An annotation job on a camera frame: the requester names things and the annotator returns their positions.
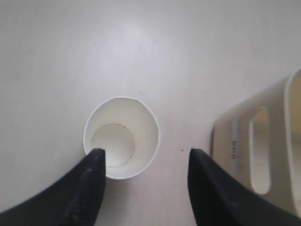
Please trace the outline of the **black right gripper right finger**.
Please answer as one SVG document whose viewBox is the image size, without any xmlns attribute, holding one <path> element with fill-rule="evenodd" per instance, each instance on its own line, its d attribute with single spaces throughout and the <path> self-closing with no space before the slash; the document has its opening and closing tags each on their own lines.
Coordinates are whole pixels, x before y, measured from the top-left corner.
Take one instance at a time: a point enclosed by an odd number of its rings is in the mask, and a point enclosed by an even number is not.
<svg viewBox="0 0 301 226">
<path fill-rule="evenodd" d="M 250 192 L 202 149 L 192 148 L 188 191 L 198 226 L 299 226 L 300 218 Z"/>
</svg>

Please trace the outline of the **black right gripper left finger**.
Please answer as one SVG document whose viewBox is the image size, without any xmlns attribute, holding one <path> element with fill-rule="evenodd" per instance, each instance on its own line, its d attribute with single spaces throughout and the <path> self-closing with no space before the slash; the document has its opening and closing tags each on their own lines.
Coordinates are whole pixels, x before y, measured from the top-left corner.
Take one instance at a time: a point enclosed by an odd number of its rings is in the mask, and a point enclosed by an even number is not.
<svg viewBox="0 0 301 226">
<path fill-rule="evenodd" d="M 2 226 L 93 226 L 106 186 L 105 151 L 93 149 L 34 197 L 0 214 Z"/>
</svg>

